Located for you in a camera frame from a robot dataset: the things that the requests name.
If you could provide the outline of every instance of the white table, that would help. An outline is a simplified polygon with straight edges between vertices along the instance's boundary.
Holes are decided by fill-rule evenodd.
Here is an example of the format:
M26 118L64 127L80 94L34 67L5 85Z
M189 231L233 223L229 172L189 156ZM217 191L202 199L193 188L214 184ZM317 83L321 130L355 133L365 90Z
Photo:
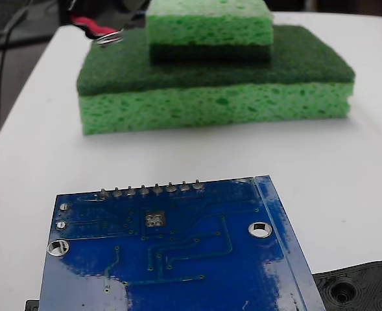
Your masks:
M39 298L62 193L270 174L313 273L382 260L382 18L276 23L304 25L356 70L349 119L84 137L75 82L89 41L57 32L0 134L0 310Z

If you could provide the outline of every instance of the mounting hole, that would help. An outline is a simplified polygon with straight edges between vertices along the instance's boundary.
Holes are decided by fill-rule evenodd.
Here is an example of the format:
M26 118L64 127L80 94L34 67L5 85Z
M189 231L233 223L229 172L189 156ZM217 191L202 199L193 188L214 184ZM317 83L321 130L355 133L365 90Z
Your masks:
M256 238L268 238L273 228L265 222L254 222L248 226L248 232Z
M353 298L355 298L357 292L355 288L346 282L341 282L339 284L336 284L331 289L331 295L338 303L349 303L352 301Z
M65 240L55 240L48 244L47 251L51 256L64 256L69 251L69 244Z

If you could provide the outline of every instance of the stacked sponges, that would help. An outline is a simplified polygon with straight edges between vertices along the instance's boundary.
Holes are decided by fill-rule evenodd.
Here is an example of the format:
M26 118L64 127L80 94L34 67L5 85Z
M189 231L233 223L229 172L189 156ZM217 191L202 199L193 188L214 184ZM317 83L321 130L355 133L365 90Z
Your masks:
M91 47L78 93L92 134L345 117L353 81L308 30L273 27L262 0L152 0L146 30Z

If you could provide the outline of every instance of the blue circuit board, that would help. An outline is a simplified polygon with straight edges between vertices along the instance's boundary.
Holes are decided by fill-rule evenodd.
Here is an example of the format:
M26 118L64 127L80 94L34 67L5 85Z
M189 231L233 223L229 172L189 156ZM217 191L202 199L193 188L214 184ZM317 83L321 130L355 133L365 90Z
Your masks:
M40 311L325 310L268 176L59 195Z

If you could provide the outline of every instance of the black cable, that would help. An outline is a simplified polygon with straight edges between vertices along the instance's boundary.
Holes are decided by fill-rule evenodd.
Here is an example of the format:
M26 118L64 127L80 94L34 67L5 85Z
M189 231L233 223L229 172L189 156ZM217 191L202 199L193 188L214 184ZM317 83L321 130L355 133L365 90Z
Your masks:
M9 43L10 35L12 34L12 31L13 31L15 25L16 25L16 23L14 25L12 25L9 28L8 32L6 33L5 43L3 44L2 54L1 54L1 64L0 64L0 130L1 130L1 108L2 108L1 101L2 101L3 67L5 64L5 56L6 56L6 51L8 50L8 43Z

